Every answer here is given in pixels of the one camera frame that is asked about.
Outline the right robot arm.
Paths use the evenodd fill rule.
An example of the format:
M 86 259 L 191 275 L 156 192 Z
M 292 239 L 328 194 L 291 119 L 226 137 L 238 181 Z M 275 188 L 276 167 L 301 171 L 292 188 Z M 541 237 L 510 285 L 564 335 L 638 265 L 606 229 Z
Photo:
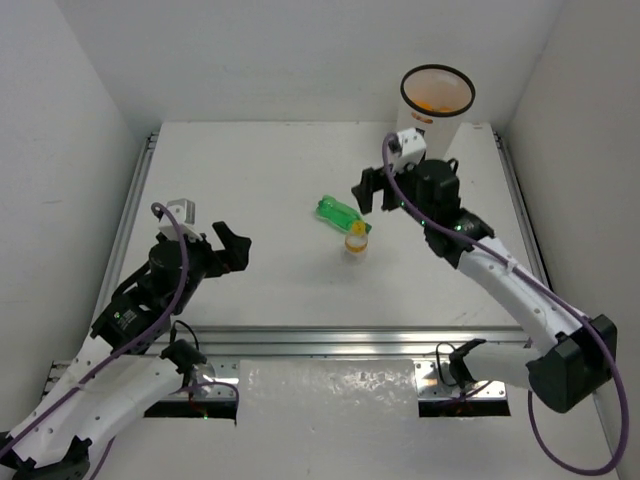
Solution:
M 494 230 L 465 209 L 457 160 L 422 160 L 394 176 L 386 167 L 363 170 L 352 193 L 361 213 L 383 193 L 382 208 L 401 208 L 423 227 L 436 256 L 489 293 L 526 332 L 531 351 L 473 339 L 449 355 L 445 379 L 461 389 L 479 380 L 526 388 L 550 409 L 566 413 L 613 379 L 617 328 L 606 316 L 587 319 L 552 299 L 522 268 Z

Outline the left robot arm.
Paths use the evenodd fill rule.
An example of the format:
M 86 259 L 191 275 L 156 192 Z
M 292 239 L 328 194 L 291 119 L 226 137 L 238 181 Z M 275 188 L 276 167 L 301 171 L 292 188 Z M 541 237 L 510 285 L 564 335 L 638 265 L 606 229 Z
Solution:
M 112 294 L 81 349 L 40 404 L 1 437 L 1 463 L 17 479 L 94 477 L 115 437 L 158 401 L 178 392 L 205 397 L 218 386 L 203 352 L 171 330 L 205 279 L 245 270 L 251 241 L 223 222 L 214 249 L 189 223 L 165 226 L 147 261 Z

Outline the green plastic bottle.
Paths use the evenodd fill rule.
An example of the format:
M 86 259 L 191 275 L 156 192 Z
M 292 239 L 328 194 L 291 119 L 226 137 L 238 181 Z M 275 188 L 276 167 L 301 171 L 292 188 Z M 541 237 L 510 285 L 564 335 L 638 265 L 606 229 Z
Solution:
M 372 226 L 365 222 L 361 214 L 349 205 L 338 201 L 331 195 L 324 195 L 317 203 L 315 215 L 335 227 L 343 233 L 351 230 L 355 222 L 362 221 L 365 224 L 367 234 L 371 232 Z

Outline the orange bottle brown cap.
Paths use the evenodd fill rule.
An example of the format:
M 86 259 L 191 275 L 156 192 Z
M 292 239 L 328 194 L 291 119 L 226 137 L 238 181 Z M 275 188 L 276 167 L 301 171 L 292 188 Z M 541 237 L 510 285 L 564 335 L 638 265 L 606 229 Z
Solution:
M 430 112 L 437 112 L 437 113 L 451 113 L 454 111 L 453 108 L 451 107 L 446 107 L 446 106 L 432 106 L 430 103 L 428 102 L 424 102 L 424 101 L 417 101 L 416 105 L 426 111 L 430 111 Z

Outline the clear bottle yellow cap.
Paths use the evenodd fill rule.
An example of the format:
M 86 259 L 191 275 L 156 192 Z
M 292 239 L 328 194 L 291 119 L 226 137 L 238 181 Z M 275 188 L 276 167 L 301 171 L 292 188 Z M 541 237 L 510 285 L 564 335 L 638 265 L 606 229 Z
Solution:
M 367 225 L 364 221 L 354 221 L 345 235 L 344 257 L 350 262 L 362 261 L 368 251 Z

